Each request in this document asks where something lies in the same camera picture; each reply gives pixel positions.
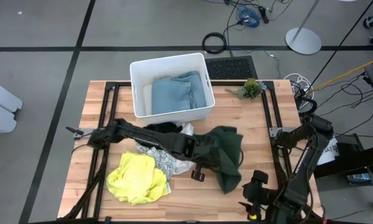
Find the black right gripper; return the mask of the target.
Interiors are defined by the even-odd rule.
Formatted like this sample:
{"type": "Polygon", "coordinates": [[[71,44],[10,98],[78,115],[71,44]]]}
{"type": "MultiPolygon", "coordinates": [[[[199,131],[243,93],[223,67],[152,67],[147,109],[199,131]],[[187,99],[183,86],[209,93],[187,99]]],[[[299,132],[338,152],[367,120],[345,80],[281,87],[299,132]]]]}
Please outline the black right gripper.
{"type": "Polygon", "coordinates": [[[263,188],[261,182],[249,182],[243,185],[242,188],[243,197],[248,203],[238,203],[245,208],[247,214],[250,214],[251,221],[260,221],[261,208],[253,204],[271,205],[276,197],[276,190],[263,188]]]}

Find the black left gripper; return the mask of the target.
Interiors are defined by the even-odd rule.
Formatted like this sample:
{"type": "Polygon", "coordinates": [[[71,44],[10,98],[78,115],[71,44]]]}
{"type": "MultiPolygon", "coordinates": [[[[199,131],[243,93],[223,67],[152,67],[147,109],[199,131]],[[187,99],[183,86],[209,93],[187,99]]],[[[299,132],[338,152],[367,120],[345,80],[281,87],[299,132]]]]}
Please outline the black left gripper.
{"type": "Polygon", "coordinates": [[[215,150],[215,140],[212,137],[199,136],[186,138],[185,158],[196,164],[192,171],[191,178],[203,182],[205,174],[203,168],[210,169],[213,172],[220,170],[220,159],[215,150]]]}

